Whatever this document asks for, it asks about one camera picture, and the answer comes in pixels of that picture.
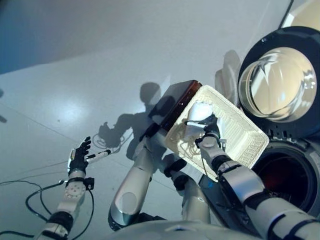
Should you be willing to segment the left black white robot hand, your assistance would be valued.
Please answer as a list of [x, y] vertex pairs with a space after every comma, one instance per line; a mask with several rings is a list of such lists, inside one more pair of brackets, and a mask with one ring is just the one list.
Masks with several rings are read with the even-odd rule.
[[96, 163], [111, 154], [111, 151], [109, 149], [89, 154], [91, 143], [91, 137], [87, 136], [77, 148], [73, 148], [71, 150], [67, 162], [68, 175], [75, 171], [86, 173], [86, 168], [88, 167], [88, 165]]

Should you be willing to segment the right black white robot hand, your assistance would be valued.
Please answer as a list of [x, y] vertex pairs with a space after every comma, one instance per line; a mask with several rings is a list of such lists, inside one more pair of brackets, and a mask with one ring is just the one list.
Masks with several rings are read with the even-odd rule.
[[206, 134], [214, 134], [219, 139], [221, 138], [218, 127], [218, 118], [214, 113], [203, 120], [187, 120], [184, 122], [186, 126], [194, 127], [203, 130]]

